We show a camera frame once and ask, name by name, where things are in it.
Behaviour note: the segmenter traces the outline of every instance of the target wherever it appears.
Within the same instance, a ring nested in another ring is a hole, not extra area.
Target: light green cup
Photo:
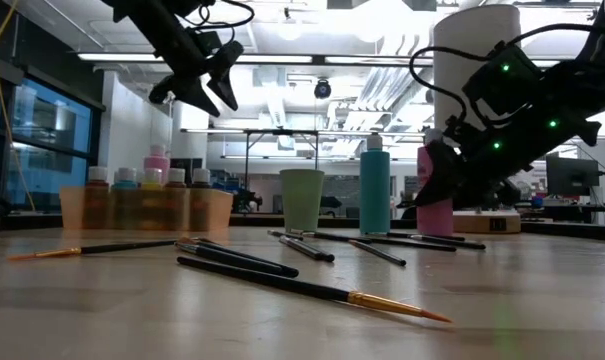
[[[286,231],[316,231],[324,172],[307,169],[282,170],[280,179]]]

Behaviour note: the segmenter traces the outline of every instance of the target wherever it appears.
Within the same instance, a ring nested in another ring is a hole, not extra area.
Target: table surface
[[[399,300],[455,324],[192,270],[176,265],[169,247],[8,262],[11,254],[175,236],[16,231],[0,236],[0,359],[605,359],[605,242],[467,236],[487,251],[393,247],[408,262],[401,268],[321,240],[313,242],[336,261],[314,262],[265,228],[208,235],[296,267],[300,280]]]

